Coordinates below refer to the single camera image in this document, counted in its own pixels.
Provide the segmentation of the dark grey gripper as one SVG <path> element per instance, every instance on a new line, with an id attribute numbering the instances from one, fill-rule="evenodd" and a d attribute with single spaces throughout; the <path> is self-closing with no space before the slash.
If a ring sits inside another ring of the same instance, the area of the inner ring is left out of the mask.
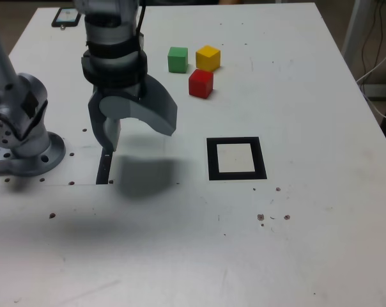
<path id="1" fill-rule="evenodd" d="M 176 130 L 177 105 L 162 84 L 150 75 L 144 82 L 128 87 L 102 81 L 95 83 L 88 110 L 93 133 L 106 152 L 117 149 L 121 119 L 138 119 L 167 136 Z"/>

